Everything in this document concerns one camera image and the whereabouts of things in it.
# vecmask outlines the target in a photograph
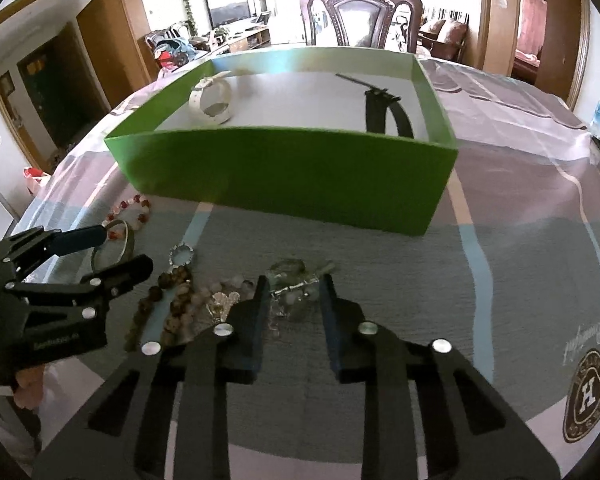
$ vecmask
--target white watch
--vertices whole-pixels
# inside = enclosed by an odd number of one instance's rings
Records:
[[[203,77],[191,89],[189,109],[196,122],[222,124],[231,118],[231,85],[224,79],[231,72]]]

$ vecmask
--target tv stand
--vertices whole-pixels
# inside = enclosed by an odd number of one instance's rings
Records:
[[[253,24],[253,30],[245,30],[240,34],[230,36],[225,43],[211,51],[212,56],[220,56],[234,52],[243,52],[271,45],[269,27],[259,27]]]

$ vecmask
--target wooden chair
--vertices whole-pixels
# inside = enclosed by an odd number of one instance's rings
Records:
[[[315,23],[312,19],[312,3],[315,0],[300,0],[302,20],[306,44],[315,45]],[[411,17],[407,27],[408,52],[416,51],[418,29],[422,17],[421,0],[320,0],[330,17],[336,33],[338,45],[368,46],[371,48],[384,48],[389,27],[395,9],[400,4],[407,4],[411,9]],[[364,32],[352,30],[354,13],[368,16],[368,30]]]
[[[174,38],[182,38],[183,40],[190,40],[196,35],[196,29],[190,20],[174,23],[171,25],[170,30]]]

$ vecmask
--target jewelry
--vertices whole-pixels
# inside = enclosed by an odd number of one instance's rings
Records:
[[[275,339],[280,338],[278,319],[301,317],[304,303],[318,299],[321,277],[334,270],[335,264],[329,261],[314,272],[307,272],[304,262],[296,259],[282,260],[270,267],[266,273],[272,288],[267,327]]]
[[[216,292],[212,299],[213,301],[206,304],[206,309],[211,314],[214,324],[216,324],[226,321],[226,316],[229,314],[231,307],[240,301],[240,294],[235,291],[230,292],[229,295],[224,292]]]
[[[113,222],[121,211],[128,209],[132,204],[139,204],[141,212],[136,217],[135,221],[129,221],[127,224],[133,229],[138,231],[140,228],[149,221],[149,214],[151,213],[151,203],[147,200],[144,195],[135,194],[128,200],[123,200],[120,205],[115,206],[105,217],[102,222],[103,227],[107,227]],[[109,240],[120,240],[123,234],[117,231],[109,231],[107,238]]]
[[[224,79],[231,72],[203,77],[191,89],[189,110],[197,123],[221,124],[231,118],[231,85]]]
[[[187,284],[187,290],[189,292],[183,294],[184,290],[180,289],[180,286],[183,284]],[[187,266],[177,266],[171,270],[171,272],[163,272],[160,276],[158,276],[158,285],[151,286],[149,288],[149,294],[146,298],[142,298],[142,300],[138,301],[138,310],[134,314],[133,323],[131,328],[127,332],[125,336],[125,351],[126,352],[134,352],[138,349],[140,336],[144,331],[144,327],[146,326],[146,322],[154,311],[155,303],[160,301],[163,296],[163,290],[167,290],[169,288],[173,288],[174,286],[178,286],[178,290],[176,290],[176,297],[171,301],[170,304],[170,316],[168,317],[177,317],[173,315],[173,312],[181,312],[182,305],[186,307],[190,298],[191,287],[191,272]],[[169,327],[171,330],[174,330],[175,322],[170,322]]]
[[[185,262],[183,262],[179,265],[187,266],[193,261],[193,256],[195,255],[195,251],[193,250],[193,247],[191,247],[189,244],[186,244],[184,242],[179,243],[177,245],[174,245],[173,248],[171,249],[171,251],[169,251],[169,265],[171,266],[171,269],[174,269],[175,267],[178,266],[177,264],[174,263],[175,257],[178,254],[183,253],[185,250],[189,251],[189,257]]]
[[[105,225],[105,229],[109,232],[112,232],[112,231],[110,231],[110,229],[117,225],[124,225],[124,227],[125,227],[125,245],[124,245],[124,247],[122,247],[122,253],[120,254],[120,257],[115,262],[115,264],[121,264],[123,262],[128,262],[131,259],[131,257],[134,255],[135,237],[134,237],[133,229],[131,227],[129,227],[129,224],[126,223],[124,220],[117,219],[117,220],[114,220],[113,222],[109,222],[107,225]],[[91,251],[91,270],[93,272],[97,272],[96,255],[98,254],[98,251],[100,250],[100,248],[102,248],[103,245],[94,247],[93,251]]]

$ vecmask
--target television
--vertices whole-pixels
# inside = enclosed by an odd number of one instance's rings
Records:
[[[250,0],[206,0],[206,7],[212,28],[254,16]]]

